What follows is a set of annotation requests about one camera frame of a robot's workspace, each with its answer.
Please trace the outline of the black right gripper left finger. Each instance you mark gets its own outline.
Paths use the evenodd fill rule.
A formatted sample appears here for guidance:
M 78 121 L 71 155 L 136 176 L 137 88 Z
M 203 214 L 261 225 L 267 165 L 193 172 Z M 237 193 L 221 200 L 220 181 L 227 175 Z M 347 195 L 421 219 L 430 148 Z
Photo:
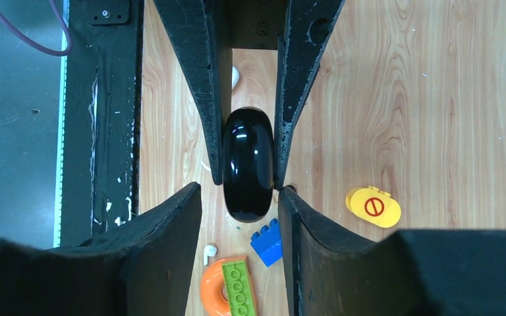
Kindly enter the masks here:
M 0 238 L 0 315 L 184 315 L 201 218 L 192 182 L 78 246 Z

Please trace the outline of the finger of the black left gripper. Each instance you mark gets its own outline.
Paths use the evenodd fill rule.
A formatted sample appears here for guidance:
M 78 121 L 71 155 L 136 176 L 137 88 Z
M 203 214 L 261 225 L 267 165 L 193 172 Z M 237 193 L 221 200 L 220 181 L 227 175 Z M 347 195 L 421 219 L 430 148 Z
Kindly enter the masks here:
M 285 185 L 294 130 L 344 3 L 324 0 L 286 4 L 284 29 L 278 35 L 273 158 L 276 190 Z
M 155 1 L 195 102 L 213 183 L 222 183 L 222 128 L 231 112 L 233 53 L 224 1 Z

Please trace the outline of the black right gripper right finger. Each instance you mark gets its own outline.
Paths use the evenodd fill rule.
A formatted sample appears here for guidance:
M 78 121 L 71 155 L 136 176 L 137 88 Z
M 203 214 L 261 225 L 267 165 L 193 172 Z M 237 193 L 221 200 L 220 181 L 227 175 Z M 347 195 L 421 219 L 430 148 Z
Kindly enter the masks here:
M 506 230 L 400 229 L 380 242 L 280 190 L 291 315 L 506 315 Z

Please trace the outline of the glossy black earbud charging case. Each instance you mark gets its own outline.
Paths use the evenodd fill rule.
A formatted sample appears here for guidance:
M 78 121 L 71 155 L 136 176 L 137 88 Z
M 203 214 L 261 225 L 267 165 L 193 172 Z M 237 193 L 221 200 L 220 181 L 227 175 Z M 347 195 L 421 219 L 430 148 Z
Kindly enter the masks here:
M 273 194 L 274 144 L 268 116 L 255 107 L 233 111 L 223 129 L 223 193 L 232 218 L 254 223 Z

